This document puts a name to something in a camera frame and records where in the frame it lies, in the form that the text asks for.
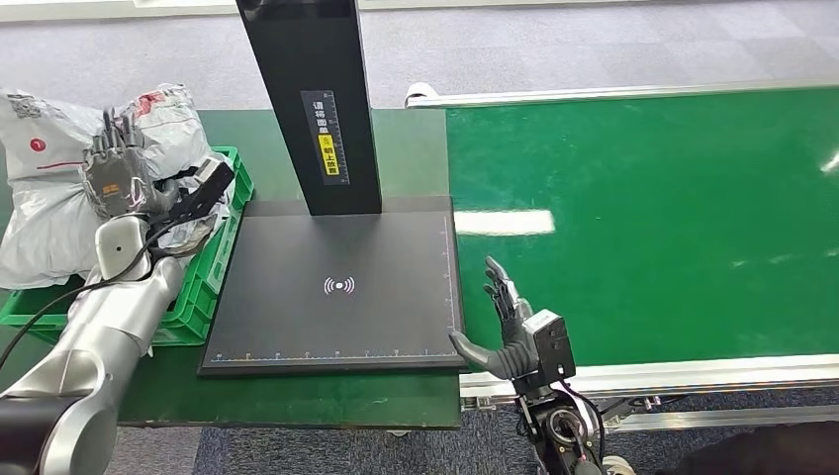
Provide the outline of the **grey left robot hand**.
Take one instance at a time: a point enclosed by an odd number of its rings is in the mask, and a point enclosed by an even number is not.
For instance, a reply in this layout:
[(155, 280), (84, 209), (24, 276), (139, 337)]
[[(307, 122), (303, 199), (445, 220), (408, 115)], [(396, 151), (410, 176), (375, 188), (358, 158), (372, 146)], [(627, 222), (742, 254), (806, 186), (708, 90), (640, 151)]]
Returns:
[(85, 192), (100, 218), (131, 213), (151, 217), (169, 212), (179, 197), (172, 179), (151, 176), (145, 140), (130, 113), (102, 111), (103, 128), (84, 150), (81, 173)]

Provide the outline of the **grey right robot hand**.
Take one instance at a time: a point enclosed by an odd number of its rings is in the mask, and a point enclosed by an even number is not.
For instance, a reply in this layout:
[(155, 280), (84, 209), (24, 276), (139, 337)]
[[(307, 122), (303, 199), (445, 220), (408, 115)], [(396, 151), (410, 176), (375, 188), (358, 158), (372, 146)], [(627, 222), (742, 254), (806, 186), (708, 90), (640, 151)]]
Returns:
[(532, 315), (529, 302), (522, 298), (507, 271), (492, 257), (486, 256), (485, 274), (490, 282), (483, 286), (490, 296), (500, 321), (503, 345), (490, 350), (472, 342), (465, 334), (449, 334), (455, 352), (468, 363), (502, 380), (515, 380), (535, 370), (532, 344), (524, 322)]

